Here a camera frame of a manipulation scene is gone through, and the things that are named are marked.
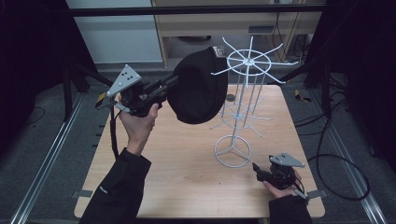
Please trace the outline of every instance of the wire hat stand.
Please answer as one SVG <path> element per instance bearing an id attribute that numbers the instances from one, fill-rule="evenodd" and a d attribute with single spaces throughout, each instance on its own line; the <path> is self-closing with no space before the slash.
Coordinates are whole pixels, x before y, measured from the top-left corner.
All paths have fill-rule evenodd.
<path id="1" fill-rule="evenodd" d="M 257 119 L 269 119 L 254 116 L 257 104 L 263 100 L 263 98 L 260 97 L 260 94 L 262 92 L 262 85 L 264 84 L 265 78 L 270 77 L 279 84 L 285 83 L 271 76 L 269 74 L 269 70 L 273 64 L 294 65 L 296 63 L 271 62 L 268 54 L 281 48 L 282 44 L 275 49 L 271 49 L 265 53 L 262 53 L 252 49 L 253 36 L 250 38 L 249 49 L 235 49 L 224 39 L 224 37 L 222 39 L 224 43 L 233 50 L 233 52 L 227 57 L 228 68 L 217 73 L 212 73 L 212 75 L 215 76 L 224 72 L 234 71 L 236 74 L 238 74 L 238 81 L 235 94 L 227 95 L 226 102 L 224 102 L 223 108 L 219 112 L 223 124 L 233 128 L 233 134 L 223 136 L 218 140 L 218 142 L 215 144 L 215 156 L 223 165 L 232 168 L 238 168 L 246 165 L 251 158 L 250 145 L 246 139 L 238 135 L 238 131 L 249 128 L 253 130 L 258 136 L 264 137 L 254 129 L 253 124 Z M 245 89 L 248 88 L 252 88 L 252 90 L 251 94 L 247 97 L 248 103 L 244 104 L 244 93 Z M 212 127 L 211 129 L 219 127 L 221 124 Z M 230 144 L 224 143 L 229 139 L 231 139 Z"/>

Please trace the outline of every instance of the wooden table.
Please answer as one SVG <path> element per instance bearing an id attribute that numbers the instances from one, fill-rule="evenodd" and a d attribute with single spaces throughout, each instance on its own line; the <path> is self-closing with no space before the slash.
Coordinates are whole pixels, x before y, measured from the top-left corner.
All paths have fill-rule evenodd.
<path id="1" fill-rule="evenodd" d="M 235 86 L 229 87 L 230 93 L 234 93 L 234 90 Z M 244 95 L 249 97 L 248 92 L 251 90 L 250 86 Z M 220 115 L 204 124 L 189 125 L 178 121 L 169 104 L 164 102 L 143 152 L 152 165 L 137 216 L 269 217 L 268 202 L 274 198 L 257 181 L 251 163 L 255 162 L 262 169 L 268 170 L 268 156 L 284 151 L 304 164 L 307 161 L 281 89 L 278 86 L 263 86 L 261 97 L 263 99 L 257 104 L 254 115 L 269 119 L 256 119 L 252 123 L 254 129 L 263 137 L 250 128 L 238 130 L 238 136 L 246 139 L 251 148 L 250 162 L 240 168 L 227 167 L 215 157 L 214 147 L 217 141 L 225 135 L 233 134 L 233 129 L 223 123 Z M 120 120 L 117 124 L 117 137 L 119 148 L 122 148 L 126 144 L 127 136 Z M 223 160 L 232 162 L 238 158 L 229 153 Z M 94 191 L 113 162 L 110 130 L 107 125 L 83 189 Z M 305 191 L 317 189 L 309 166 L 296 170 L 303 179 Z M 90 198 L 84 197 L 78 199 L 75 209 L 77 217 L 82 216 L 89 200 Z M 321 199 L 311 200 L 308 210 L 312 217 L 322 217 L 324 207 Z"/>

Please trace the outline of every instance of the hand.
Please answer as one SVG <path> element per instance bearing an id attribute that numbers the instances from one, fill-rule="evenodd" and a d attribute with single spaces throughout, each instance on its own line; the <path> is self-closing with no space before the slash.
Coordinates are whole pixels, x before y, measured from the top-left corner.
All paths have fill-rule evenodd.
<path id="1" fill-rule="evenodd" d="M 127 150 L 136 156 L 140 156 L 147 141 L 151 130 L 155 126 L 155 119 L 158 117 L 159 105 L 152 105 L 148 115 L 144 118 L 131 116 L 129 113 L 120 112 L 120 120 L 128 134 Z"/>
<path id="2" fill-rule="evenodd" d="M 300 186 L 301 184 L 301 177 L 298 174 L 298 172 L 296 170 L 294 170 L 294 174 L 296 175 L 297 179 L 296 179 L 296 184 L 298 186 Z M 272 184 L 268 183 L 267 181 L 262 181 L 262 183 L 264 184 L 264 186 L 274 195 L 275 198 L 282 198 L 288 195 L 297 195 L 297 193 L 295 192 L 295 190 L 297 189 L 296 186 L 292 185 L 286 189 L 277 189 L 276 187 L 274 187 Z"/>

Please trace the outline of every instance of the black jacket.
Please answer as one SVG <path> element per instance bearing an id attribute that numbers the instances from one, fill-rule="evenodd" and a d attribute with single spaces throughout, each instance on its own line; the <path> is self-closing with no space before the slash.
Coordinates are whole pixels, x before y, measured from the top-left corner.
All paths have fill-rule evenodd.
<path id="1" fill-rule="evenodd" d="M 93 194 L 80 224 L 134 223 L 143 199 L 151 162 L 125 149 Z M 271 224 L 312 223 L 306 204 L 298 196 L 269 202 Z"/>

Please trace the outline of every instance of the black cable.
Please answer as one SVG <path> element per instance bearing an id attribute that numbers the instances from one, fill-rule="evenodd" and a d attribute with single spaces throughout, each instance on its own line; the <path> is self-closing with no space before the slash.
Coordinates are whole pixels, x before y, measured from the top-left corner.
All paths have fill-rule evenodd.
<path id="1" fill-rule="evenodd" d="M 304 62 L 303 63 L 305 63 L 305 58 L 306 58 L 306 55 L 305 55 L 305 51 L 306 51 L 306 49 L 305 49 L 305 47 L 306 47 L 306 36 L 304 37 L 304 43 L 303 43 L 303 54 L 301 55 L 302 57 L 301 58 L 303 58 L 303 60 L 304 60 Z"/>
<path id="2" fill-rule="evenodd" d="M 293 55 L 294 55 L 294 57 L 299 57 L 299 56 L 296 54 L 296 51 L 297 51 L 297 42 L 298 42 L 299 39 L 300 39 L 300 35 L 297 35 L 296 40 L 294 41 L 294 46 L 293 46 Z"/>
<path id="3" fill-rule="evenodd" d="M 330 95 L 330 98 L 333 98 L 334 95 L 337 95 L 337 94 L 342 94 L 342 95 L 344 95 L 345 92 L 344 92 L 344 91 L 335 91 L 335 92 L 332 93 L 332 95 Z"/>
<path id="4" fill-rule="evenodd" d="M 311 117 L 308 117 L 308 118 L 305 118 L 305 119 L 300 119 L 300 120 L 294 121 L 293 123 L 303 122 L 303 121 L 305 121 L 305 120 L 312 119 L 312 118 L 315 118 L 315 117 L 317 117 L 317 116 L 322 116 L 322 117 L 323 117 L 323 114 L 321 114 L 321 115 L 318 114 L 318 115 L 314 115 L 314 116 L 311 116 Z"/>
<path id="5" fill-rule="evenodd" d="M 318 168 L 318 158 L 320 158 L 320 157 L 335 157 L 335 158 L 341 159 L 341 160 L 343 160 L 343 161 L 346 161 L 346 162 L 348 162 L 349 164 L 351 164 L 353 167 L 355 167 L 355 169 L 356 169 L 357 171 L 359 171 L 359 173 L 361 173 L 361 176 L 364 178 L 364 181 L 365 181 L 365 183 L 366 183 L 366 188 L 367 188 L 367 190 L 364 192 L 364 194 L 363 194 L 362 196 L 360 196 L 360 197 L 348 197 L 348 196 L 342 195 L 342 194 L 336 192 L 334 189 L 330 188 L 330 187 L 323 181 L 323 178 L 322 178 L 322 176 L 321 176 L 320 170 L 319 170 L 319 168 Z M 326 189 L 328 189 L 328 190 L 329 190 L 331 193 L 333 193 L 334 195 L 336 195 L 336 196 L 338 196 L 338 197 L 340 197 L 340 198 L 342 198 L 342 199 L 349 200 L 349 201 L 360 201 L 360 200 L 363 200 L 364 198 L 366 198 L 366 197 L 370 194 L 371 187 L 370 187 L 369 179 L 368 179 L 367 176 L 363 173 L 363 171 L 362 171 L 361 169 L 359 169 L 359 167 L 358 167 L 355 163 L 353 163 L 352 161 L 347 160 L 347 159 L 345 159 L 344 157 L 340 157 L 340 156 L 333 155 L 333 154 L 326 154 L 326 153 L 324 153 L 324 154 L 319 154 L 319 155 L 317 155 L 317 156 L 314 156 L 314 157 L 310 158 L 308 161 L 311 161 L 311 160 L 313 160 L 313 159 L 317 159 L 317 172 L 318 172 L 318 176 L 319 176 L 320 182 L 323 184 L 323 186 L 326 187 Z"/>
<path id="6" fill-rule="evenodd" d="M 326 130 L 329 128 L 330 123 L 331 123 L 331 119 L 327 119 L 326 124 L 325 124 L 325 126 L 324 126 L 324 128 L 323 128 L 323 131 L 322 131 L 321 136 L 320 136 L 320 139 L 319 139 L 317 155 L 314 156 L 314 157 L 312 157 L 312 158 L 310 158 L 310 159 L 308 159 L 308 161 L 312 161 L 313 159 L 317 159 L 316 165 L 317 165 L 318 178 L 319 178 L 320 182 L 323 184 L 323 186 L 324 186 L 326 189 L 328 189 L 331 193 L 333 193 L 334 195 L 336 195 L 336 196 L 338 196 L 338 197 L 340 197 L 340 198 L 342 198 L 342 199 L 345 199 L 345 200 L 355 201 L 355 202 L 356 202 L 356 201 L 360 201 L 360 200 L 366 198 L 366 197 L 369 195 L 369 193 L 370 193 L 370 183 L 369 183 L 369 180 L 368 180 L 367 176 L 366 176 L 366 175 L 361 171 L 361 169 L 359 169 L 359 167 L 358 167 L 356 164 L 354 164 L 352 161 L 349 161 L 349 160 L 347 160 L 347 159 L 345 159 L 345 158 L 343 158 L 343 157 L 340 157 L 340 156 L 337 156 L 337 155 L 333 155 L 333 154 L 320 154 L 320 148 L 321 148 L 321 144 L 322 144 L 322 142 L 323 142 L 323 137 L 324 137 L 324 134 L 326 133 Z M 366 182 L 366 186 L 367 186 L 366 192 L 365 192 L 362 196 L 360 196 L 360 197 L 348 197 L 348 196 L 342 195 L 342 194 L 336 192 L 334 189 L 330 188 L 329 185 L 327 185 L 327 184 L 325 183 L 325 181 L 323 180 L 323 177 L 322 177 L 321 172 L 320 172 L 320 169 L 319 169 L 319 159 L 318 159 L 318 158 L 320 158 L 320 157 L 335 157 L 335 158 L 338 158 L 338 159 L 342 159 L 342 160 L 344 160 L 344 161 L 347 161 L 348 163 L 350 163 L 351 165 L 353 165 L 353 167 L 355 167 L 355 169 L 357 169 L 357 170 L 361 173 L 361 175 L 362 175 L 363 178 L 364 178 L 364 181 Z"/>
<path id="7" fill-rule="evenodd" d="M 36 123 L 39 120 L 41 120 L 44 117 L 44 115 L 46 114 L 46 110 L 43 107 L 35 106 L 35 109 L 41 109 L 43 111 L 43 113 L 41 114 L 41 116 L 38 119 L 35 119 L 35 120 L 30 121 L 28 123 L 25 123 L 24 125 L 30 125 L 30 124 Z"/>
<path id="8" fill-rule="evenodd" d="M 330 82 L 338 90 L 345 91 L 347 89 L 346 85 L 335 77 L 330 76 Z"/>
<path id="9" fill-rule="evenodd" d="M 116 117 L 114 119 L 117 119 L 120 115 L 121 111 L 119 111 L 119 113 L 117 113 Z"/>
<path id="10" fill-rule="evenodd" d="M 338 85 L 340 87 L 342 87 L 343 89 L 347 86 L 347 76 L 345 76 L 343 74 L 343 78 L 344 78 L 344 82 L 342 82 L 341 80 L 339 80 L 338 78 L 334 77 L 334 74 L 331 74 L 331 78 L 334 82 L 338 83 Z"/>
<path id="11" fill-rule="evenodd" d="M 280 15 L 280 13 L 277 12 L 277 13 L 276 13 L 276 23 L 275 23 L 274 30 L 273 30 L 273 33 L 272 33 L 272 42 L 273 42 L 273 45 L 274 45 L 274 46 L 276 45 L 276 44 L 275 44 L 275 41 L 274 41 L 274 39 L 275 39 L 275 32 L 276 32 L 276 31 L 277 31 L 277 34 L 278 34 L 278 36 L 279 36 L 280 42 L 283 44 L 282 34 L 280 33 L 280 30 L 279 30 L 279 15 Z M 282 50 L 283 50 L 283 53 L 284 53 L 285 57 L 289 60 L 290 63 L 295 62 L 295 61 L 298 61 L 298 59 L 291 59 L 291 58 L 288 57 L 288 54 L 287 54 L 287 52 L 285 51 L 284 46 L 282 46 Z M 282 58 L 280 57 L 278 50 L 276 50 L 276 54 L 277 54 L 277 57 L 279 58 L 279 60 L 283 63 L 284 61 L 283 61 Z"/>
<path id="12" fill-rule="evenodd" d="M 114 117 L 114 106 L 110 107 L 110 136 L 111 136 L 111 149 L 113 149 L 114 157 L 120 155 L 119 149 L 117 146 L 117 134 L 116 134 L 116 118 Z"/>
<path id="13" fill-rule="evenodd" d="M 297 190 L 299 190 L 302 194 L 305 194 L 305 187 L 304 187 L 303 182 L 301 182 L 301 179 L 297 178 L 297 176 L 296 176 L 296 179 L 297 179 L 298 182 L 301 184 L 301 187 L 300 187 L 298 184 L 296 184 L 295 182 L 294 182 L 294 186 L 295 186 L 295 187 L 297 188 Z"/>
<path id="14" fill-rule="evenodd" d="M 312 59 L 308 63 L 305 63 L 304 66 L 297 68 L 295 71 L 283 76 L 280 80 L 290 80 L 290 79 L 300 75 L 302 72 L 310 71 L 312 68 L 316 67 L 316 65 L 318 63 L 325 61 L 325 59 L 329 57 L 329 51 L 332 50 L 331 46 L 334 42 L 334 39 L 337 39 L 338 33 L 340 32 L 341 28 L 343 28 L 343 25 L 345 25 L 345 23 L 347 23 L 347 19 L 352 14 L 353 10 L 355 9 L 355 7 L 358 3 L 359 3 L 359 1 L 355 1 L 353 6 L 349 8 L 348 13 L 336 25 L 336 27 L 332 30 L 332 32 L 330 33 L 328 38 L 325 39 L 325 42 L 321 45 L 318 52 L 315 53 L 315 55 L 314 55 L 315 57 L 312 57 Z"/>
<path id="15" fill-rule="evenodd" d="M 347 100 L 342 100 L 332 107 L 332 111 L 338 111 L 344 105 L 348 105 Z"/>
<path id="16" fill-rule="evenodd" d="M 299 133 L 299 136 L 308 136 L 308 135 L 315 135 L 315 134 L 321 134 L 321 132 L 318 133 Z"/>
<path id="17" fill-rule="evenodd" d="M 306 123 L 294 125 L 294 127 L 298 128 L 298 127 L 302 127 L 302 126 L 308 125 L 310 123 L 313 123 L 313 122 L 317 121 L 318 119 L 323 118 L 324 116 L 325 116 L 325 114 L 321 114 L 321 115 L 317 116 L 316 118 L 309 120 Z"/>

